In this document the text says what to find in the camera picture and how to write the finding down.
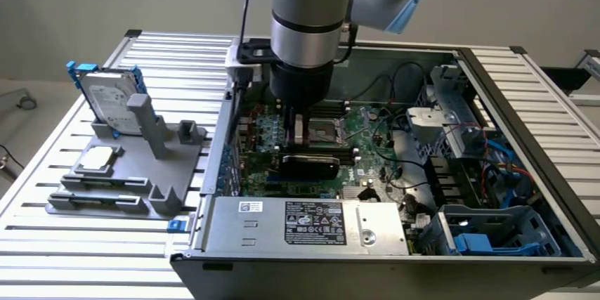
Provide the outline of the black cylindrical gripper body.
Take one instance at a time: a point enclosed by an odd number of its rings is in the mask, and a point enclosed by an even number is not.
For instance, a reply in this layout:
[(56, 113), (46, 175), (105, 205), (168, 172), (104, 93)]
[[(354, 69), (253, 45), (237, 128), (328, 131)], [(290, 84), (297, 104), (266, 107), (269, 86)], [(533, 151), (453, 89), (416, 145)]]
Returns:
[(270, 65), (269, 89), (285, 105), (296, 111), (305, 111), (325, 99), (332, 75), (332, 62), (314, 68), (294, 67), (277, 62)]

